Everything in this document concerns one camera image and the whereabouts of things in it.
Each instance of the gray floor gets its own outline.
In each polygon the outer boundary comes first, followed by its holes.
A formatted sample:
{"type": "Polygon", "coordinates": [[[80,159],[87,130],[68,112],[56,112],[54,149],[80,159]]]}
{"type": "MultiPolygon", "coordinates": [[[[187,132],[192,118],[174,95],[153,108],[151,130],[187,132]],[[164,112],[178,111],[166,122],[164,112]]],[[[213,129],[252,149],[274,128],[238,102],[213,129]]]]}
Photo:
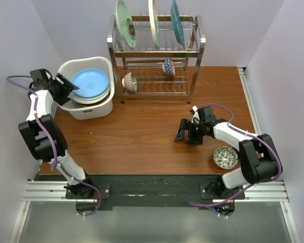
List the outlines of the gray floor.
{"type": "Polygon", "coordinates": [[[32,202],[20,242],[291,242],[279,202],[239,202],[228,220],[197,208],[130,208],[85,220],[74,202],[32,202]]]}

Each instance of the cable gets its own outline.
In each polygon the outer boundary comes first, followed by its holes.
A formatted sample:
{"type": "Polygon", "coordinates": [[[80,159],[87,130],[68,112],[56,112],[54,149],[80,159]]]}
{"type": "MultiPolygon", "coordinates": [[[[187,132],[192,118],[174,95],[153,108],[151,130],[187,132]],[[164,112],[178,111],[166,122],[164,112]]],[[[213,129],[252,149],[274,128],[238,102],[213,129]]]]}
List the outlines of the cable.
{"type": "MultiPolygon", "coordinates": [[[[257,136],[254,136],[254,135],[252,135],[252,134],[249,134],[249,133],[246,132],[246,131],[241,131],[241,130],[239,130],[239,129],[233,127],[233,126],[231,125],[231,121],[234,119],[234,114],[233,114],[233,112],[231,112],[231,111],[230,111],[229,109],[227,109],[226,107],[221,106],[221,105],[218,105],[218,104],[214,104],[214,103],[206,103],[206,104],[198,105],[197,108],[201,108],[201,107],[206,106],[206,105],[218,106],[218,107],[220,107],[220,108],[226,110],[227,112],[229,112],[229,113],[231,114],[231,119],[229,120],[229,128],[230,128],[230,129],[232,129],[233,131],[238,132],[238,133],[240,133],[240,134],[243,134],[243,135],[246,135],[246,136],[248,136],[248,137],[251,137],[251,138],[256,139],[258,142],[260,142],[261,144],[263,144],[263,145],[269,150],[269,152],[274,156],[274,158],[275,158],[275,160],[276,160],[276,163],[277,163],[277,165],[278,165],[278,173],[277,173],[277,175],[276,175],[273,179],[268,180],[268,181],[264,181],[264,182],[272,182],[272,181],[278,180],[278,178],[279,178],[279,177],[281,176],[281,174],[282,174],[282,164],[281,164],[281,162],[280,162],[280,160],[279,160],[279,158],[278,158],[278,155],[274,152],[274,150],[273,150],[266,142],[264,142],[263,140],[259,139],[257,136]]],[[[214,204],[208,204],[208,205],[207,205],[207,204],[201,204],[201,203],[195,202],[195,201],[190,201],[190,202],[189,202],[189,205],[195,206],[195,207],[204,207],[204,208],[207,208],[207,209],[209,209],[209,210],[211,210],[211,211],[217,213],[219,216],[221,215],[221,216],[226,217],[226,215],[224,215],[224,214],[222,214],[222,213],[217,212],[216,210],[214,210],[213,207],[219,206],[219,205],[224,204],[224,203],[226,203],[226,202],[228,202],[228,201],[230,201],[230,200],[232,200],[232,199],[235,199],[237,196],[239,196],[240,194],[242,194],[244,191],[246,191],[247,189],[249,189],[249,188],[252,187],[252,186],[253,186],[253,184],[250,184],[250,185],[246,186],[245,188],[243,188],[242,190],[240,190],[239,192],[237,192],[237,193],[234,194],[233,196],[230,196],[229,198],[227,198],[227,199],[225,199],[225,200],[223,200],[223,201],[221,201],[221,202],[217,202],[217,203],[214,203],[214,204]]]]}
{"type": "Polygon", "coordinates": [[[6,79],[7,79],[7,81],[10,82],[11,84],[16,85],[16,86],[18,86],[18,87],[20,87],[20,88],[22,88],[22,89],[24,89],[24,90],[27,90],[27,91],[29,91],[29,92],[31,92],[32,94],[35,95],[35,103],[34,103],[34,116],[35,116],[35,120],[36,120],[36,123],[38,124],[38,126],[39,126],[39,127],[43,130],[43,132],[46,134],[47,138],[49,139],[49,141],[50,141],[50,143],[51,143],[52,150],[53,150],[54,161],[53,161],[53,163],[51,164],[51,170],[52,170],[52,171],[55,170],[56,167],[57,167],[57,165],[60,165],[60,166],[61,166],[61,169],[63,170],[63,172],[64,172],[68,177],[73,178],[75,181],[79,182],[79,183],[82,184],[82,185],[85,185],[85,186],[88,186],[88,187],[94,189],[94,190],[98,193],[98,195],[99,195],[98,206],[95,208],[95,210],[91,211],[90,213],[88,213],[88,214],[85,214],[85,213],[84,213],[83,216],[85,217],[85,216],[89,216],[89,215],[94,214],[94,213],[100,208],[100,206],[101,206],[101,193],[100,193],[100,191],[99,191],[96,187],[94,187],[93,185],[90,185],[90,184],[88,184],[88,183],[86,183],[86,182],[83,182],[83,181],[81,181],[80,179],[78,179],[78,178],[72,176],[72,175],[63,167],[63,165],[62,165],[61,163],[59,163],[59,161],[58,161],[58,159],[57,159],[57,150],[56,150],[56,146],[55,146],[54,140],[53,140],[51,134],[49,133],[49,131],[47,131],[47,129],[46,129],[46,128],[44,127],[44,125],[41,123],[41,121],[40,121],[40,119],[39,119],[39,117],[38,117],[38,115],[37,115],[37,102],[38,102],[38,96],[37,96],[36,92],[35,92],[34,90],[32,90],[32,89],[26,87],[26,86],[20,85],[19,83],[17,83],[17,82],[15,82],[15,81],[11,80],[12,78],[15,78],[15,77],[27,77],[27,78],[31,78],[31,76],[13,75],[13,76],[8,76],[6,79]]]}

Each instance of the beige patterned cup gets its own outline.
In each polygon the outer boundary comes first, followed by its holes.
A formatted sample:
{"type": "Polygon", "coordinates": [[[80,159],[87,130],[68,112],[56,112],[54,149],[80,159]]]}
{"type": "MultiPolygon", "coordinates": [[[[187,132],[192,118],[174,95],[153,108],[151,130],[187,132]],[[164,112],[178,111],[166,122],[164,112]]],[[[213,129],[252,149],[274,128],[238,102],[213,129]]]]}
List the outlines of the beige patterned cup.
{"type": "Polygon", "coordinates": [[[122,85],[130,92],[137,92],[137,78],[135,73],[129,72],[122,79],[122,85]]]}

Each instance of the table surface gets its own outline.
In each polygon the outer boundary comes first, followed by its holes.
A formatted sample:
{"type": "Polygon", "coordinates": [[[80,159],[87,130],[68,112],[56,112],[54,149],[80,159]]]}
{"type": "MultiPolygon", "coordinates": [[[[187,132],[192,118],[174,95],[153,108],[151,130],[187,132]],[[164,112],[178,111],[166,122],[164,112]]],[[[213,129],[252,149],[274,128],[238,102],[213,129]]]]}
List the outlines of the table surface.
{"type": "MultiPolygon", "coordinates": [[[[188,68],[188,78],[194,67],[188,68]]],[[[213,161],[216,147],[224,142],[204,137],[204,144],[174,143],[180,120],[191,119],[194,105],[218,103],[235,115],[232,124],[254,132],[248,105],[236,67],[201,67],[193,100],[113,98],[113,110],[105,116],[76,120],[58,108],[55,121],[68,143],[75,162],[89,174],[223,174],[213,161]]],[[[225,110],[213,107],[216,117],[230,119],[225,110]]],[[[47,163],[40,174],[56,174],[47,163]]]]}

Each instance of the white plastic tub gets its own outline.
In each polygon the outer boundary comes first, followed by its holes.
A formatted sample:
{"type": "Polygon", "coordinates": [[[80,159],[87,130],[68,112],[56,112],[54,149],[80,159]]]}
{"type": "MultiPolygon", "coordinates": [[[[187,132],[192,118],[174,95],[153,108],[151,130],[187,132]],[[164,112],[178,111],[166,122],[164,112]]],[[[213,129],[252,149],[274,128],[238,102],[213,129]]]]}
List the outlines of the white plastic tub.
{"type": "Polygon", "coordinates": [[[72,101],[69,101],[62,106],[59,105],[61,109],[67,110],[75,119],[78,120],[102,117],[111,113],[112,98],[115,94],[112,66],[107,58],[92,57],[67,61],[60,66],[58,72],[68,80],[71,80],[76,73],[87,68],[97,68],[107,74],[110,85],[110,94],[106,101],[98,105],[76,108],[73,106],[72,101]]]}

